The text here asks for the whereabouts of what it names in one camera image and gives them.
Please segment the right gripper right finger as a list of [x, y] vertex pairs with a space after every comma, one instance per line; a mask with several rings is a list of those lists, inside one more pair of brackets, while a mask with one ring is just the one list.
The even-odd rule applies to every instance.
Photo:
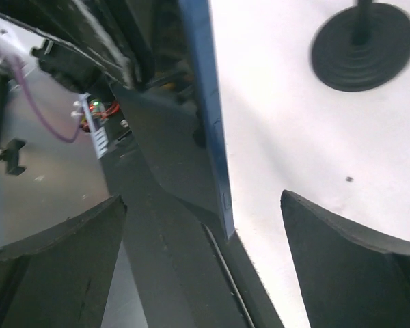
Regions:
[[410, 241], [291, 191], [281, 210], [311, 327], [410, 327]]

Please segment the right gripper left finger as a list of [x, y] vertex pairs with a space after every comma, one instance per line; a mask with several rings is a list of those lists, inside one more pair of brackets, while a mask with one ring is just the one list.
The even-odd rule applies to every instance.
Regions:
[[116, 195], [0, 247], [0, 327], [100, 327], [125, 221]]

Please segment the blue cased smartphone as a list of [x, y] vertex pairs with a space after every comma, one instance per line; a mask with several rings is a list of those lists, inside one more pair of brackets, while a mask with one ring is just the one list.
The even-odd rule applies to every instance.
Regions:
[[161, 187], [217, 238], [235, 233], [207, 1], [114, 1], [137, 56], [132, 88], [113, 91]]

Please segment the black phone stand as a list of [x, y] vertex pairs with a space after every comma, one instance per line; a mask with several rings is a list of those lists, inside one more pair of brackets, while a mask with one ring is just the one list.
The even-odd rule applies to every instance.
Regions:
[[362, 92], [395, 78], [410, 60], [410, 16], [388, 3], [357, 1], [318, 30], [311, 66], [342, 92]]

